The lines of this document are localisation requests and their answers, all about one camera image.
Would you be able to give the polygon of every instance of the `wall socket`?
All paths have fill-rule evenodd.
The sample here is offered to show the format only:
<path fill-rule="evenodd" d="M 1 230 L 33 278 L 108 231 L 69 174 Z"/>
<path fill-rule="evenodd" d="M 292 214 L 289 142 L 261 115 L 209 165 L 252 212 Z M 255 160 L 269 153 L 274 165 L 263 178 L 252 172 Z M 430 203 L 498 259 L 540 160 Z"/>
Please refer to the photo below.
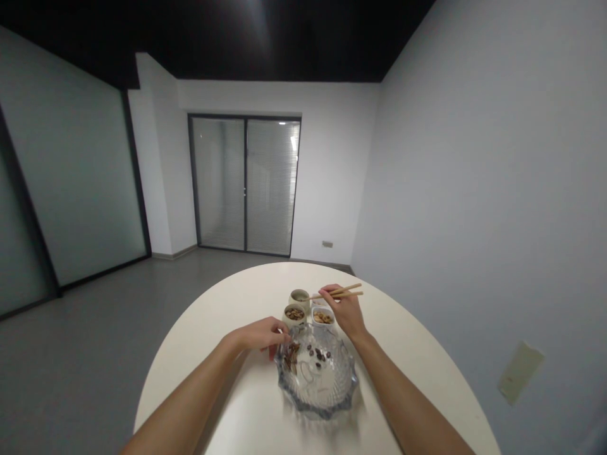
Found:
<path fill-rule="evenodd" d="M 543 361 L 544 355 L 537 349 L 530 347 L 524 341 L 518 344 L 498 385 L 498 389 L 510 406 L 516 402 Z"/>

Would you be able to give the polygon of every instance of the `table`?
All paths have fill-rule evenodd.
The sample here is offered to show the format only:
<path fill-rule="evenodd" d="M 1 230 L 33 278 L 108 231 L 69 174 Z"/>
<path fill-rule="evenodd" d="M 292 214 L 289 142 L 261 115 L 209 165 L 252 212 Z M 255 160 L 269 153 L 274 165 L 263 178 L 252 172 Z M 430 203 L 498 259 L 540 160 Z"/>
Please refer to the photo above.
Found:
<path fill-rule="evenodd" d="M 162 342 L 144 384 L 134 431 L 229 331 L 266 316 L 280 319 L 293 289 L 362 282 L 365 322 L 390 358 L 432 401 L 477 455 L 499 454 L 491 427 L 470 386 L 428 330 L 370 284 L 321 265 L 280 262 L 243 270 L 198 297 Z M 347 343 L 347 337 L 340 331 Z M 352 345 L 350 352 L 355 354 Z M 400 454 L 366 371 L 356 359 L 360 394 L 337 422 L 300 416 L 278 388 L 267 354 L 242 356 L 231 389 L 218 400 L 198 451 L 208 454 Z"/>

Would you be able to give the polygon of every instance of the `small bowl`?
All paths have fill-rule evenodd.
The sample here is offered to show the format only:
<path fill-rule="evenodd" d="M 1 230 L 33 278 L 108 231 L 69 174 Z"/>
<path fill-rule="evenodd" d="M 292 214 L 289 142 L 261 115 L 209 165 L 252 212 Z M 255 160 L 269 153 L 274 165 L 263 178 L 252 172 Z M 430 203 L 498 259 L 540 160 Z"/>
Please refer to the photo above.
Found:
<path fill-rule="evenodd" d="M 300 310 L 303 313 L 303 316 L 301 319 L 298 319 L 298 320 L 291 319 L 289 316 L 286 315 L 286 312 L 288 310 L 291 310 L 292 308 L 296 308 L 297 310 Z M 291 305 L 287 305 L 285 307 L 285 309 L 283 310 L 283 322 L 286 324 L 286 326 L 289 328 L 289 330 L 291 329 L 291 327 L 294 327 L 296 325 L 305 324 L 304 308 L 301 305 L 299 305 L 298 303 L 292 303 Z"/>
<path fill-rule="evenodd" d="M 300 305 L 304 309 L 303 312 L 308 314 L 310 312 L 310 301 L 306 299 L 309 297 L 310 294 L 303 289 L 294 289 L 289 295 L 289 304 Z"/>
<path fill-rule="evenodd" d="M 312 308 L 314 308 L 315 306 L 329 308 L 329 304 L 326 302 L 326 300 L 324 298 L 310 300 L 310 305 Z"/>
<path fill-rule="evenodd" d="M 314 319 L 314 315 L 316 313 L 323 313 L 323 314 L 331 316 L 331 319 L 333 320 L 333 322 L 331 322 L 330 324 L 316 322 L 316 320 Z M 332 329 L 333 327 L 335 327 L 335 314 L 333 313 L 332 309 L 330 309 L 328 306 L 313 306 L 312 307 L 312 325 L 314 325 L 316 327 L 327 327 L 329 329 Z"/>

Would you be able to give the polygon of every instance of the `gray floor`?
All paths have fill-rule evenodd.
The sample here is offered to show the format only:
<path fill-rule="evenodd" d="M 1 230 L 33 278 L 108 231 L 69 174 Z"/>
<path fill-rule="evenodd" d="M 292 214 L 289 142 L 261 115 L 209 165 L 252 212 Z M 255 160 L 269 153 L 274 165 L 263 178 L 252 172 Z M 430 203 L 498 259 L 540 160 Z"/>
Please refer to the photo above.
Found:
<path fill-rule="evenodd" d="M 183 311 L 225 277 L 284 260 L 204 249 L 148 259 L 0 322 L 0 453 L 118 453 Z"/>

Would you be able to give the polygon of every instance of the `forearm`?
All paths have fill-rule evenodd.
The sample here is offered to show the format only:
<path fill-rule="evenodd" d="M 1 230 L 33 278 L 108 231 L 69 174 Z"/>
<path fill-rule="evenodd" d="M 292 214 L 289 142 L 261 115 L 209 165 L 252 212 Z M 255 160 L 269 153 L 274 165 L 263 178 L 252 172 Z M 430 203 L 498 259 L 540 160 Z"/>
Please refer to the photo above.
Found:
<path fill-rule="evenodd" d="M 190 455 L 242 349 L 227 335 L 164 400 L 123 450 L 123 455 Z"/>
<path fill-rule="evenodd" d="M 384 413 L 407 455 L 474 455 L 470 447 L 423 393 L 390 360 L 370 334 L 352 343 L 375 386 Z"/>

